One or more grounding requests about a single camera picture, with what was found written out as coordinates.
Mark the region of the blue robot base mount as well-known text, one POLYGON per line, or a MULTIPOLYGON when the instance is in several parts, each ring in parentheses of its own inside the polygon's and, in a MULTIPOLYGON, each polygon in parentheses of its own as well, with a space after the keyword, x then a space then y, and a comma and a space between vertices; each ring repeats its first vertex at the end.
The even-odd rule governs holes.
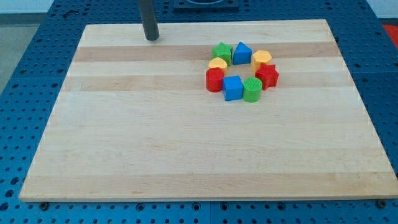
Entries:
POLYGON ((239 0, 172 0, 174 11, 238 9, 239 0))

